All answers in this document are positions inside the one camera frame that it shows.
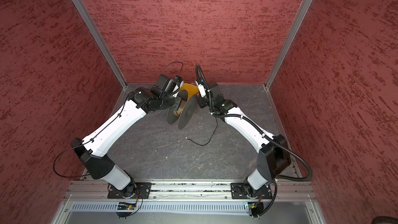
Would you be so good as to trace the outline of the grey cable spool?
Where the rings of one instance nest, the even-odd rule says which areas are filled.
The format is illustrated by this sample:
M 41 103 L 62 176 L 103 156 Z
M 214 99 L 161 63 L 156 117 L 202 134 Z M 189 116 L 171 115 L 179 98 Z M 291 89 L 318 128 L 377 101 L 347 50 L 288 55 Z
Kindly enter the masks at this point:
M 178 110 L 169 109 L 167 112 L 167 123 L 174 124 L 178 122 L 178 128 L 183 129 L 191 120 L 195 110 L 199 107 L 197 94 L 189 95 L 187 90 L 181 90 L 178 93 L 181 97 L 181 104 Z

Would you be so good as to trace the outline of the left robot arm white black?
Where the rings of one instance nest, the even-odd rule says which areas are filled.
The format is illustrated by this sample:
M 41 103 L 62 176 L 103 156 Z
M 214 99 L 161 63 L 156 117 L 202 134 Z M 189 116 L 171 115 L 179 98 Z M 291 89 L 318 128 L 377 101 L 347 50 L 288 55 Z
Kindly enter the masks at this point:
M 123 198 L 136 193 L 134 179 L 119 168 L 107 155 L 115 142 L 137 121 L 150 112 L 178 110 L 178 96 L 183 79 L 161 74 L 150 88 L 139 87 L 128 93 L 123 105 L 105 123 L 84 139 L 75 139 L 71 146 L 93 179 L 102 179 L 113 186 Z

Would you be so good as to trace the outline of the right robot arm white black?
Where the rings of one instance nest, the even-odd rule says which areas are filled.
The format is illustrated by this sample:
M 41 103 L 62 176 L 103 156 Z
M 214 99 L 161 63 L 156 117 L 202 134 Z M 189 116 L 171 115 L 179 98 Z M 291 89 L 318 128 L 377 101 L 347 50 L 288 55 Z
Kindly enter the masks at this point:
M 199 89 L 199 106 L 209 106 L 213 116 L 218 115 L 221 120 L 235 128 L 258 153 L 257 167 L 245 179 L 244 185 L 246 194 L 254 197 L 260 188 L 269 185 L 291 165 L 291 157 L 286 151 L 286 139 L 282 135 L 275 136 L 265 131 L 248 118 L 237 104 L 223 97 L 217 83 L 210 83 L 209 89 L 199 82 L 196 84 Z

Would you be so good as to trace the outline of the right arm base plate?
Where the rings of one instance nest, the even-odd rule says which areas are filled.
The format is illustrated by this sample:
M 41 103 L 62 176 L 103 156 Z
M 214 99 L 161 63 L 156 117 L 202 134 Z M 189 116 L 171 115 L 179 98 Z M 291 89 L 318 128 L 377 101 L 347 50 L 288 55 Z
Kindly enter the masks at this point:
M 230 186 L 232 199 L 270 200 L 273 197 L 267 185 L 259 189 L 253 189 L 249 183 L 231 183 Z

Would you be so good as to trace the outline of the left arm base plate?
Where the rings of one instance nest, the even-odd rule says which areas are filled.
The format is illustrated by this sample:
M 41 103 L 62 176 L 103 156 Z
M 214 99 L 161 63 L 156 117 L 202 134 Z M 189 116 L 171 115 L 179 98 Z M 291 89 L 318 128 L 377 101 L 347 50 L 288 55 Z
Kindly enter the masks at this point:
M 129 183 L 123 190 L 108 184 L 108 199 L 148 199 L 152 183 Z

